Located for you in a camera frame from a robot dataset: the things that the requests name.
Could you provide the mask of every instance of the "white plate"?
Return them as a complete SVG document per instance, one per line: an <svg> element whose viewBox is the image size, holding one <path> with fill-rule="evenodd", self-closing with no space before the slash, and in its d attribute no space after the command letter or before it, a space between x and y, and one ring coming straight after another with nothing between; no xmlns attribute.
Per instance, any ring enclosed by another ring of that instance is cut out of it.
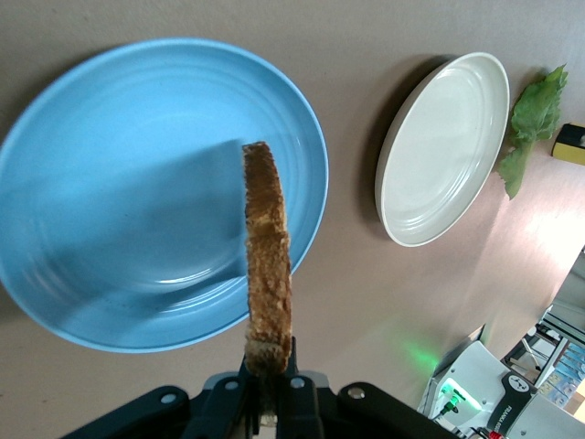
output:
<svg viewBox="0 0 585 439"><path fill-rule="evenodd" d="M376 174L378 215L406 247L435 240L471 206L494 166L510 93L487 53L440 66L400 108Z"/></svg>

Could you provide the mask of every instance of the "green leaf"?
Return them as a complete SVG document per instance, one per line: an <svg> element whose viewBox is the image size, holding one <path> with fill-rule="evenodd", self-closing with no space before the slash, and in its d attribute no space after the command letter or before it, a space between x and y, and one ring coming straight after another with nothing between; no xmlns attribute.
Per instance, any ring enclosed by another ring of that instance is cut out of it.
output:
<svg viewBox="0 0 585 439"><path fill-rule="evenodd" d="M510 141L516 149L498 167L510 199L520 190L534 143L551 138L557 130L560 95L567 84L568 73L564 68L564 65L557 67L545 79L528 85L514 106Z"/></svg>
<svg viewBox="0 0 585 439"><path fill-rule="evenodd" d="M522 185L524 171L527 167L527 160L532 151L532 144L525 144L517 147L500 162L497 169L500 177L505 181L505 192L510 199L515 197Z"/></svg>

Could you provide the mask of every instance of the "bread crust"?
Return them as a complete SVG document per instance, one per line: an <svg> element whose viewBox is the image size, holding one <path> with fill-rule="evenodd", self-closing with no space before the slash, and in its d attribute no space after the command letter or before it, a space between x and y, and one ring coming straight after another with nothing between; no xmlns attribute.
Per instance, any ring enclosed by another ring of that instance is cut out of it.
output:
<svg viewBox="0 0 585 439"><path fill-rule="evenodd" d="M286 370L291 354L290 238L281 182L263 142L245 145L246 251L250 323L246 367L257 376Z"/></svg>

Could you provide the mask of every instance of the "green light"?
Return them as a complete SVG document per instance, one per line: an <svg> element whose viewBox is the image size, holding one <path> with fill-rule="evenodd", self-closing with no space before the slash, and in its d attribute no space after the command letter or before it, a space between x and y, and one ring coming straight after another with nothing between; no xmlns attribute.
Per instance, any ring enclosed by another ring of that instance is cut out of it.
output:
<svg viewBox="0 0 585 439"><path fill-rule="evenodd" d="M419 344L405 342L404 348L409 354L409 357L414 360L417 369L425 373L433 372L441 361L430 349L423 348Z"/></svg>
<svg viewBox="0 0 585 439"><path fill-rule="evenodd" d="M477 402L475 398L472 395L470 395L463 387L461 387L453 378L448 378L441 387L441 393L448 392L454 393L453 398L457 398L457 393L459 393L462 399L469 402L471 406L475 408L475 410L477 411L482 410L482 406L480 405L480 403Z"/></svg>

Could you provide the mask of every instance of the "plate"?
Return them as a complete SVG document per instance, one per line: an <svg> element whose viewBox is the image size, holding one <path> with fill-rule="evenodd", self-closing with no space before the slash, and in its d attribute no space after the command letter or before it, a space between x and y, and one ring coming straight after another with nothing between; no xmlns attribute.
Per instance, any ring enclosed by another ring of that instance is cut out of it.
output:
<svg viewBox="0 0 585 439"><path fill-rule="evenodd" d="M504 67L481 52L442 65L417 86L378 160L376 204L392 240L433 241L471 206L497 158L509 101Z"/></svg>
<svg viewBox="0 0 585 439"><path fill-rule="evenodd" d="M86 347L183 347L248 315L241 147L271 146L292 270L327 191L324 138L293 83L242 48L165 38L107 51L25 110L0 151L0 278Z"/></svg>

